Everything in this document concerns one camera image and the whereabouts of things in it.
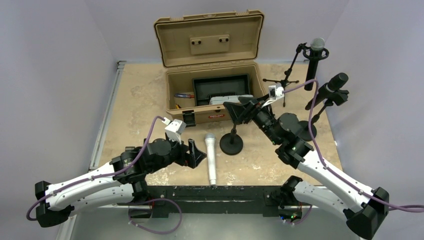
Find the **white handheld microphone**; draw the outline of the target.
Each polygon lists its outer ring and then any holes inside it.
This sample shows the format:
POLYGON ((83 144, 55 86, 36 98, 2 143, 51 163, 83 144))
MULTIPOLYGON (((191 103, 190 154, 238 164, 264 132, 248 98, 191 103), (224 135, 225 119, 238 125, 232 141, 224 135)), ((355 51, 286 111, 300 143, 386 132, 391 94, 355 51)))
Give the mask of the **white handheld microphone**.
POLYGON ((207 133, 205 135, 204 141, 206 146, 209 184, 211 186, 216 186, 217 185, 216 151, 215 151, 216 137, 213 133, 207 133))

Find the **black round-base mic stand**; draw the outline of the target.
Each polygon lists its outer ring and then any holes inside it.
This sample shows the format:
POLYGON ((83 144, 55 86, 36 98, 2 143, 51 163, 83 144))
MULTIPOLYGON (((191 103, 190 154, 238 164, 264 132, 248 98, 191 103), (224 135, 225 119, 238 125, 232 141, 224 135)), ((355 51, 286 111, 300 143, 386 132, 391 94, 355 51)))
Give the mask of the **black round-base mic stand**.
POLYGON ((233 124, 230 133, 224 134, 219 141, 220 149, 229 156, 239 154, 244 146, 243 139, 237 134, 237 126, 233 124))

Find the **black handheld microphone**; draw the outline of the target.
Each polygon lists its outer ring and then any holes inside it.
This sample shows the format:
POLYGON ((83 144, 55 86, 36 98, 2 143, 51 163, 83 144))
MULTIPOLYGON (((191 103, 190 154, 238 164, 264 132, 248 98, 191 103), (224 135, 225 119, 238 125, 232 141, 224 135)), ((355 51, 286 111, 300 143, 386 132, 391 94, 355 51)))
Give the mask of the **black handheld microphone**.
POLYGON ((331 100, 337 106, 345 103, 348 100, 349 91, 341 90, 341 88, 347 83, 348 80, 349 77, 344 72, 340 72, 331 78, 329 82, 325 83, 318 89, 313 107, 317 106, 324 100, 331 100))

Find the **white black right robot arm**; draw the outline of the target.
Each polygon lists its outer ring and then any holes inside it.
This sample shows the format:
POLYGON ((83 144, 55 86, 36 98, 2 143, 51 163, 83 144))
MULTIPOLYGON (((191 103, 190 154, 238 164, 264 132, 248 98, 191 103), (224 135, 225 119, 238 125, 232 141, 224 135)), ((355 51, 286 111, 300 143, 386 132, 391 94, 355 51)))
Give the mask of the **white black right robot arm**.
POLYGON ((367 186, 336 168, 299 137, 300 121, 293 113, 276 118, 268 107, 255 98, 244 104, 224 102, 224 107, 236 125, 254 122, 273 145, 278 158, 325 186, 316 189, 300 178, 291 177, 283 185, 280 196, 288 204, 296 200, 317 206, 344 219, 357 236, 371 240, 389 213, 383 204, 390 198, 382 187, 367 186))

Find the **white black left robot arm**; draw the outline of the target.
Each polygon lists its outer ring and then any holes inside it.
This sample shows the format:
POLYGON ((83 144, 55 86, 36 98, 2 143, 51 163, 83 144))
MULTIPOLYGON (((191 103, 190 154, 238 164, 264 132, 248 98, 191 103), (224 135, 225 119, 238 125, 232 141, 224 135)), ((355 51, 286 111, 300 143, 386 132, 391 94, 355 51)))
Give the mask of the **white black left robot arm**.
POLYGON ((62 183, 40 181, 35 184, 39 201, 35 219, 42 228, 60 225, 88 208, 111 204, 142 205, 152 198, 146 176, 175 163, 196 168, 206 153, 188 144, 157 138, 143 146, 126 147, 119 156, 101 167, 62 183))

